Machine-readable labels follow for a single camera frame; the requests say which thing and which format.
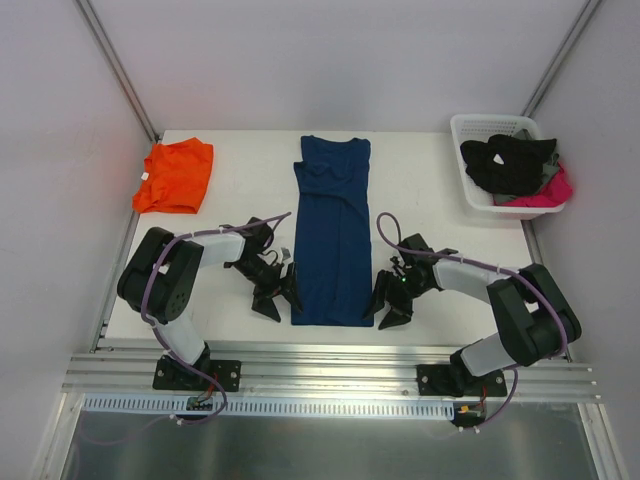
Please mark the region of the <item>navy blue t-shirt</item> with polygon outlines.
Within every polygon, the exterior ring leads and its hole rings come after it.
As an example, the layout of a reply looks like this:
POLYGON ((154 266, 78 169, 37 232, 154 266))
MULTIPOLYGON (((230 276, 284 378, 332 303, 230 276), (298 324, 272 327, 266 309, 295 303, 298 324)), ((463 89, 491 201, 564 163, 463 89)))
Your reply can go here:
POLYGON ((294 261, 303 310, 297 326, 367 328, 372 297, 368 187, 371 143, 300 139, 294 261))

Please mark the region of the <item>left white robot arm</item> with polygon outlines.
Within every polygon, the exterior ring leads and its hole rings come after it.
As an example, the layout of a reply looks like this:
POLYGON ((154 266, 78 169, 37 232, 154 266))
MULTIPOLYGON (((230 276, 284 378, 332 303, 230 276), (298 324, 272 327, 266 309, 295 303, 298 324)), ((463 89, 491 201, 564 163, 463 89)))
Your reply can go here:
POLYGON ((164 357, 176 365, 175 375, 186 387, 199 388, 210 375, 208 345, 187 313, 200 270, 218 265, 237 270, 253 285, 251 309, 273 321, 281 320, 276 297, 283 297, 294 311, 303 311, 296 263, 285 254, 271 262, 264 259, 285 217, 252 217, 245 225, 181 235, 153 227, 126 265, 117 295, 152 328, 164 357))

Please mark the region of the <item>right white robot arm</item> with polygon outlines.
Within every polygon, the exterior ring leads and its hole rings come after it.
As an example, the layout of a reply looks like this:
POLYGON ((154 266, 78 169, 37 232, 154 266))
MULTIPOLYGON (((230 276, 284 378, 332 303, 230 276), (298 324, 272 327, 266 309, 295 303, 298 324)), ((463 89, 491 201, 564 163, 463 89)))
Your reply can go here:
POLYGON ((431 290, 456 291, 486 303, 497 328, 456 351, 448 363, 422 367, 418 383, 424 395, 480 395, 505 369, 561 354, 582 335, 573 309, 541 264, 501 269, 452 249, 434 251, 419 234, 397 249, 391 269, 379 271, 364 313, 372 317, 383 311, 381 329, 409 323, 414 301, 431 290))

